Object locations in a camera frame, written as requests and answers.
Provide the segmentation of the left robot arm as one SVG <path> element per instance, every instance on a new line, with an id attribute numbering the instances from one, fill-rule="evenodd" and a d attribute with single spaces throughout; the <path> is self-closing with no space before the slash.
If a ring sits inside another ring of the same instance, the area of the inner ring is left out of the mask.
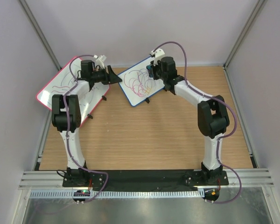
<path id="1" fill-rule="evenodd" d="M 91 181 L 91 171 L 87 168 L 79 140 L 82 122 L 80 100 L 95 84 L 116 84 L 121 82 L 111 66 L 104 65 L 105 56 L 82 60 L 80 70 L 72 74 L 74 85 L 65 93 L 52 96 L 52 125 L 60 133 L 66 154 L 67 168 L 63 174 L 64 187 L 85 187 Z"/>

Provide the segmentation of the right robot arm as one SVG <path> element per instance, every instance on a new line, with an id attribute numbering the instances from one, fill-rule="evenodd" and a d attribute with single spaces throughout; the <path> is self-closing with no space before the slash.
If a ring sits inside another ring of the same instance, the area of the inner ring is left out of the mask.
<path id="1" fill-rule="evenodd" d="M 222 137 L 230 124 L 224 98 L 213 97 L 192 86 L 183 76 L 178 75 L 175 61 L 166 56 L 156 65 L 151 61 L 146 67 L 149 76 L 154 80 L 162 80 L 164 89 L 184 98 L 197 108 L 198 129 L 204 136 L 204 159 L 201 163 L 201 180 L 211 185 L 221 177 Z"/>

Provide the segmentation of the blue framed whiteboard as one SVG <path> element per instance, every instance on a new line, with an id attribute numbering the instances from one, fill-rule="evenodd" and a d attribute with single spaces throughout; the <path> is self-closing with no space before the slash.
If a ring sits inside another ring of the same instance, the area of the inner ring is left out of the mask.
<path id="1" fill-rule="evenodd" d="M 149 76 L 147 66 L 151 61 L 152 58 L 147 57 L 118 74 L 122 79 L 119 85 L 131 106 L 137 106 L 164 88 L 162 80 Z"/>

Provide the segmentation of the blue whiteboard eraser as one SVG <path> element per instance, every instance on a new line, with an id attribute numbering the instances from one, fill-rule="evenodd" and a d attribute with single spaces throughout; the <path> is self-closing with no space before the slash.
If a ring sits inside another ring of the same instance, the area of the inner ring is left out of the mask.
<path id="1" fill-rule="evenodd" d="M 150 65 L 146 66 L 146 69 L 148 71 L 148 74 L 149 74 L 149 71 L 152 69 Z"/>

